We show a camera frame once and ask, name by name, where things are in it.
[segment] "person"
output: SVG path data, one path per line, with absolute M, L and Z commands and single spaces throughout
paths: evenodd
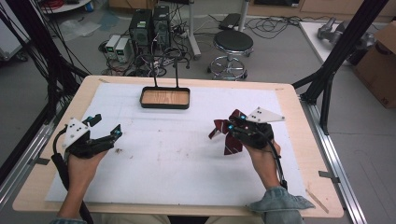
M 280 155 L 281 147 L 274 140 L 272 141 L 277 154 Z M 251 158 L 253 167 L 259 175 L 266 191 L 260 201 L 251 203 L 248 207 L 251 211 L 262 214 L 260 222 L 265 224 L 303 224 L 303 218 L 299 210 L 315 207 L 311 202 L 302 196 L 293 196 L 282 188 L 276 174 L 276 162 L 272 149 L 266 146 L 257 149 L 244 146 Z M 64 199 L 61 209 L 55 219 L 50 224 L 85 224 L 79 219 L 78 209 L 81 205 L 84 194 L 94 178 L 96 168 L 106 152 L 97 154 L 90 159 L 80 159 L 73 155 L 68 158 L 69 171 L 69 191 Z M 138 217 L 141 223 L 164 223 L 169 224 L 169 219 L 164 216 L 144 216 Z M 259 223 L 257 218 L 242 221 L 237 217 L 210 217 L 206 224 L 220 223 Z M 104 223 L 132 223 L 135 224 L 136 215 L 104 215 Z

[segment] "gray floor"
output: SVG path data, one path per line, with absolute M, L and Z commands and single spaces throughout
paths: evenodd
M 218 2 L 221 1 L 211 1 L 210 4 L 220 4 Z M 204 0 L 195 5 L 197 15 L 220 14 L 238 12 L 240 1 L 227 1 L 227 8 L 216 5 L 218 7 L 207 9 Z M 125 15 L 121 16 L 121 19 L 114 20 L 114 14 L 105 7 L 93 13 L 75 10 L 58 15 L 59 21 L 84 18 L 83 21 L 103 25 L 89 37 L 67 42 L 68 47 L 93 74 L 100 74 L 106 69 L 105 58 L 97 49 L 99 44 L 111 34 L 123 33 L 128 28 L 130 21 L 125 19 Z M 200 16 L 195 20 L 198 28 L 211 18 Z M 211 21 L 204 28 L 216 26 Z M 202 29 L 199 32 L 213 31 L 216 29 Z M 248 68 L 246 81 L 291 84 L 312 74 L 321 65 L 303 32 L 297 27 L 289 26 L 273 39 L 260 38 L 249 30 L 246 30 L 246 34 L 252 36 L 255 49 L 249 58 L 241 58 Z M 191 62 L 190 70 L 181 67 L 179 75 L 182 78 L 211 79 L 206 68 L 221 53 L 211 46 L 212 37 L 198 35 L 196 38 L 202 57 Z M 172 69 L 168 69 L 165 77 L 173 76 Z M 0 164 L 46 103 L 46 86 L 44 78 L 30 61 L 9 62 L 0 67 Z M 302 93 L 304 90 L 305 87 L 302 87 L 297 92 Z M 352 67 L 341 67 L 333 81 L 329 132 L 368 223 L 396 223 L 395 122 L 396 110 L 384 108 L 355 77 Z M 46 223 L 54 216 L 13 211 L 11 205 L 14 196 L 0 211 L 1 223 Z M 347 216 L 336 219 L 306 218 L 305 221 L 349 223 Z

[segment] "white tabletop mat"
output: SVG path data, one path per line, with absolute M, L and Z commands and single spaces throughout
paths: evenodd
M 86 202 L 246 205 L 263 196 L 248 152 L 224 156 L 225 135 L 208 135 L 214 119 L 235 109 L 249 114 L 260 106 L 282 114 L 274 91 L 191 87 L 190 108 L 173 110 L 142 108 L 143 87 L 103 83 L 83 117 L 102 115 L 91 138 L 109 135 L 118 124 L 123 132 L 101 161 Z M 305 196 L 285 122 L 272 125 L 289 192 Z M 62 201 L 65 194 L 56 175 L 46 200 Z

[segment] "denim sleeve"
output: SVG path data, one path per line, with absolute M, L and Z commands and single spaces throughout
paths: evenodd
M 87 224 L 87 222 L 81 219 L 57 217 L 53 219 L 49 224 Z
M 265 224 L 302 224 L 304 221 L 298 210 L 315 206 L 302 196 L 293 196 L 282 187 L 274 187 L 268 189 L 260 201 L 248 207 L 262 214 Z

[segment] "hand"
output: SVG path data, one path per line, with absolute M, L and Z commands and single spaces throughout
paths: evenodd
M 273 140 L 273 145 L 278 155 L 280 155 L 280 146 Z M 280 186 L 279 179 L 276 174 L 276 162 L 272 153 L 272 149 L 267 145 L 263 149 L 257 149 L 244 146 L 251 158 L 253 167 L 259 175 L 266 189 Z
M 80 159 L 70 155 L 68 159 L 69 190 L 58 212 L 58 217 L 78 218 L 78 210 L 81 206 L 85 192 L 96 173 L 99 162 L 107 151 L 101 152 L 90 159 Z

